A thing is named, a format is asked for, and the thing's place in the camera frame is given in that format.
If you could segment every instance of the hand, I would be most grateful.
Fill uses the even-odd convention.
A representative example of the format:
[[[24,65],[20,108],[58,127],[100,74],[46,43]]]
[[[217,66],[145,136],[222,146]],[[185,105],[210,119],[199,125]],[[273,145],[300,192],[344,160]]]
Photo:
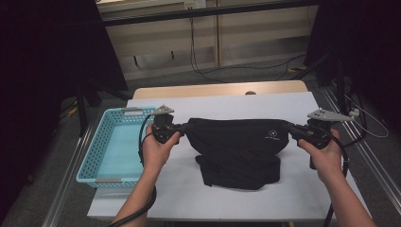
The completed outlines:
[[[147,126],[147,135],[152,133],[152,125],[153,124],[149,124]],[[165,144],[157,142],[153,134],[148,136],[143,145],[145,169],[160,171],[163,165],[167,162],[171,149],[179,139],[179,132],[174,133]]]
[[[340,139],[340,133],[331,130],[331,133]],[[341,149],[336,142],[331,140],[323,149],[317,149],[313,145],[301,139],[299,146],[312,156],[313,164],[318,170],[319,178],[326,183],[334,177],[342,176],[341,171]]]

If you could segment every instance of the aluminum rail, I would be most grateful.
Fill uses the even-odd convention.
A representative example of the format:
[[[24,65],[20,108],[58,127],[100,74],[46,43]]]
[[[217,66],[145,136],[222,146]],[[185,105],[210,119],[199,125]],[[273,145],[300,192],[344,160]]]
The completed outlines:
[[[335,112],[339,112],[340,109],[337,106],[336,95],[326,90],[324,90],[323,93],[332,109]],[[352,139],[357,139],[361,136],[361,133],[357,130],[354,122],[343,122],[342,125]],[[383,190],[391,200],[395,209],[398,211],[398,214],[401,215],[401,189],[394,182],[389,172],[387,172],[384,166],[379,162],[365,140],[361,140],[360,142],[356,143],[356,146],[357,150],[362,155],[363,159],[372,170]]]
[[[72,181],[75,180],[79,165],[83,156],[85,155],[86,149],[90,143],[91,134],[94,133],[96,126],[92,123],[86,132],[79,138],[77,146],[74,150],[73,157],[64,173],[59,189],[57,190],[56,196],[54,197],[50,208],[44,218],[42,227],[54,227],[59,222],[61,211],[66,203],[68,195],[70,193]]]

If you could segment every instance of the black controller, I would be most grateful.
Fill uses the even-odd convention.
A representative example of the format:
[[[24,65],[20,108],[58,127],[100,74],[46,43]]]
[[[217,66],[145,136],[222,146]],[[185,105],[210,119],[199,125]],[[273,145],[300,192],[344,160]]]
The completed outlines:
[[[187,130],[192,129],[190,124],[173,124],[173,118],[174,116],[168,113],[154,116],[152,131],[159,143],[167,142],[176,131],[180,136],[184,136]]]
[[[288,122],[288,132],[291,134],[292,138],[297,141],[297,145],[300,139],[304,139],[318,149],[325,148],[330,142],[331,137],[327,134],[330,128],[330,122],[316,119],[307,120],[307,124],[304,126],[294,125]],[[312,162],[312,157],[310,157],[309,160],[309,167],[311,169],[316,169]]]
[[[166,113],[167,111],[169,113],[173,111],[166,106],[161,108],[159,108],[161,111],[154,116],[154,124],[152,126],[153,135],[159,143],[164,144],[167,142],[176,131],[178,131],[181,136],[184,136],[188,130],[194,128],[193,125],[187,123],[173,124],[174,116]],[[308,117],[310,117],[310,119],[307,120],[306,125],[296,125],[288,122],[285,127],[292,138],[297,141],[297,144],[300,139],[304,139],[318,149],[325,148],[331,140],[329,134],[331,122],[354,120],[353,117],[325,110],[318,110],[310,113]],[[312,158],[310,158],[309,167],[316,169],[313,165]]]

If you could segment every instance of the forearm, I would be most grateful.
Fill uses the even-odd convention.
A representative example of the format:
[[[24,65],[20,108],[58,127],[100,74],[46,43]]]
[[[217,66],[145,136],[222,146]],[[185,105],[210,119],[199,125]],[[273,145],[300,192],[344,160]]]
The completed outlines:
[[[341,227],[376,226],[344,177],[325,183]]]
[[[144,169],[141,178],[131,191],[129,197],[121,207],[113,222],[137,212],[148,204],[159,173],[160,169]],[[133,221],[130,221],[124,226],[145,226],[146,220],[147,213]]]

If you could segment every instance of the metal frame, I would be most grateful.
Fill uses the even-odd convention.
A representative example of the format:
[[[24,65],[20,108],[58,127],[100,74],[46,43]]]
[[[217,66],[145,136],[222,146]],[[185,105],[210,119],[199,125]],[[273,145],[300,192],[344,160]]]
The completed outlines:
[[[65,170],[65,174],[62,178],[59,189],[57,190],[57,194],[50,205],[46,217],[44,218],[44,223],[42,224],[43,227],[57,226],[57,223],[59,222],[60,219],[62,208],[65,205],[65,202],[68,198],[72,181],[76,179],[80,163],[83,160],[83,157],[85,156],[87,148],[89,147],[90,144],[90,138],[92,134],[95,133],[95,130],[96,130],[95,124],[91,123],[88,129],[85,131],[85,133],[79,137],[71,161],[67,169]]]
[[[330,104],[331,108],[335,112],[339,112],[340,108],[337,105],[336,95],[333,92],[329,92],[327,90],[323,90],[323,94],[326,97],[327,102]],[[357,139],[361,136],[361,132],[358,131],[357,126],[354,122],[343,122],[342,126],[347,131],[348,135],[352,139]],[[401,189],[394,182],[390,174],[384,168],[384,166],[378,161],[372,149],[369,147],[368,143],[365,140],[361,140],[359,143],[356,143],[357,150],[362,155],[366,164],[374,173],[381,187],[386,192],[387,196],[391,200],[395,209],[401,215]]]
[[[249,4],[249,5],[232,6],[232,7],[180,10],[180,11],[156,13],[156,14],[143,15],[143,16],[110,18],[110,19],[104,19],[103,21],[85,22],[85,23],[81,23],[81,24],[59,25],[59,27],[65,27],[65,26],[77,26],[77,27],[80,27],[80,26],[123,26],[123,25],[140,24],[140,23],[147,23],[147,22],[168,21],[168,20],[177,20],[177,19],[183,19],[183,18],[195,18],[195,17],[204,17],[204,16],[215,16],[215,15],[232,14],[232,13],[240,13],[240,12],[309,7],[309,6],[319,5],[323,1],[324,0],[283,0],[283,1],[274,1],[274,2],[268,2],[268,3]]]

